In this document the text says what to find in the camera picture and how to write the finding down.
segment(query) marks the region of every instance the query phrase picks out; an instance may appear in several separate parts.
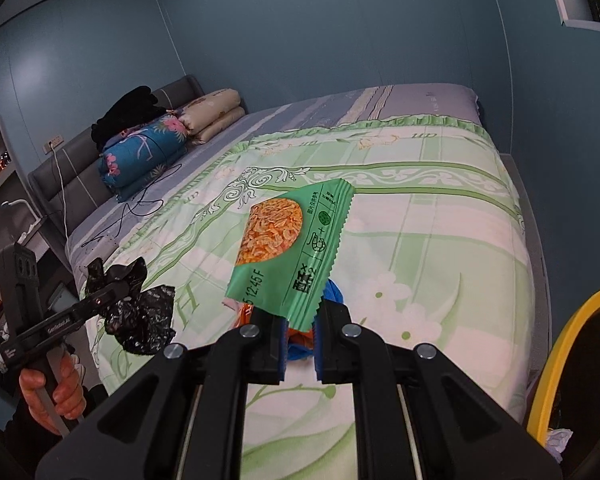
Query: black trash bag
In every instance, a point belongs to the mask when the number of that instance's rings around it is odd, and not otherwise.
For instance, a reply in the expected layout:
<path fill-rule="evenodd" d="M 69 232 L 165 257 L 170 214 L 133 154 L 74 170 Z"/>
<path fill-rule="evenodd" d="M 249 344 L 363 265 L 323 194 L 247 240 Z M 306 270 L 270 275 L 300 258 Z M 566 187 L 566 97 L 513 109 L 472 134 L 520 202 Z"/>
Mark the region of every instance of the black trash bag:
<path fill-rule="evenodd" d="M 102 260 L 96 258 L 87 267 L 87 296 L 112 282 L 127 282 L 129 295 L 113 305 L 104 306 L 99 314 L 104 318 L 108 334 L 129 353 L 154 355 L 167 346 L 176 332 L 171 328 L 175 289 L 159 285 L 141 291 L 146 279 L 144 258 L 128 266 L 113 265 L 104 272 Z"/>

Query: beige pillow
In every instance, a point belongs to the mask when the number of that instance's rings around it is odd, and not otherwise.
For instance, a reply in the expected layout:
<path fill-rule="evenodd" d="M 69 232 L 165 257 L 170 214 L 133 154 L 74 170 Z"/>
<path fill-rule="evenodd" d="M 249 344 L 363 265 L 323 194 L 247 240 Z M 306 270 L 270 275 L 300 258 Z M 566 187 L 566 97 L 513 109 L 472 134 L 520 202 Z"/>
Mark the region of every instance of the beige pillow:
<path fill-rule="evenodd" d="M 229 126 L 234 124 L 235 121 L 243 117 L 243 115 L 244 109 L 238 106 L 237 108 L 234 108 L 233 110 L 229 111 L 229 113 L 224 114 L 218 120 L 215 120 L 204 130 L 196 134 L 194 138 L 200 140 L 201 142 L 209 142 L 222 130 L 227 129 Z"/>
<path fill-rule="evenodd" d="M 240 94 L 230 88 L 199 97 L 184 108 L 179 120 L 193 136 L 240 104 Z"/>

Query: yellow rim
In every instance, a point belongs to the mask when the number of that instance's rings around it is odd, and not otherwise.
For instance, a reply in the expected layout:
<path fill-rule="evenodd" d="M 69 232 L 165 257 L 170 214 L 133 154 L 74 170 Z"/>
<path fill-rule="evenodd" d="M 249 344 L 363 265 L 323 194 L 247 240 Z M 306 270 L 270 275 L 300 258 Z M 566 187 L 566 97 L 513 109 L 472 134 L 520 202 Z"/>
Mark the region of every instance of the yellow rim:
<path fill-rule="evenodd" d="M 571 319 L 560 332 L 558 341 L 549 354 L 542 376 L 538 383 L 538 390 L 531 405 L 529 422 L 526 430 L 542 446 L 546 443 L 546 434 L 549 428 L 549 418 L 554 406 L 555 393 L 560 383 L 560 376 L 564 369 L 571 347 L 576 341 L 584 324 L 595 313 L 600 312 L 600 291 L 594 294 L 587 302 L 571 316 Z"/>

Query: green floral bed sheet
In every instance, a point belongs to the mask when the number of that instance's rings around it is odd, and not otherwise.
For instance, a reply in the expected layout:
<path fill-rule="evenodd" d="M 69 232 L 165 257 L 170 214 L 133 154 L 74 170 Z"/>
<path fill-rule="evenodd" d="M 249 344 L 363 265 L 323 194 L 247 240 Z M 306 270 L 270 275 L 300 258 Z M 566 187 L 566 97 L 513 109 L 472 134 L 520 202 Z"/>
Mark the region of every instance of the green floral bed sheet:
<path fill-rule="evenodd" d="M 145 286 L 176 286 L 175 340 L 215 341 L 249 208 L 331 178 L 356 188 L 331 279 L 355 322 L 385 341 L 436 344 L 520 418 L 533 288 L 518 195 L 485 130 L 405 116 L 267 134 L 239 142 L 165 197 L 108 264 L 138 256 Z M 112 392 L 148 358 L 122 351 L 101 320 L 88 332 Z M 323 386 L 312 360 L 280 386 L 250 385 L 245 479 L 356 478 L 352 391 Z"/>

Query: tool handle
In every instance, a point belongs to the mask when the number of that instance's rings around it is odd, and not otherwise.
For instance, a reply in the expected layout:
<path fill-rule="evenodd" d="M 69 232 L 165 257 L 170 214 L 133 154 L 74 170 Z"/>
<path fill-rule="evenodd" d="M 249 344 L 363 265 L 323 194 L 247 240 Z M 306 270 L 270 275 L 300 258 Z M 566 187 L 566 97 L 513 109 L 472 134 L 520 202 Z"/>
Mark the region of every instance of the tool handle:
<path fill-rule="evenodd" d="M 45 407 L 46 412 L 49 414 L 51 421 L 64 438 L 73 428 L 78 426 L 78 420 L 68 420 L 63 416 L 58 415 L 56 406 L 53 402 L 53 393 L 58 387 L 58 380 L 56 377 L 60 377 L 60 359 L 62 358 L 62 355 L 64 355 L 64 350 L 62 348 L 54 348 L 47 353 L 46 357 L 41 357 L 40 359 L 33 361 L 28 367 L 33 370 L 38 370 L 45 375 L 45 386 L 36 389 L 36 393 L 38 394 L 42 405 Z"/>

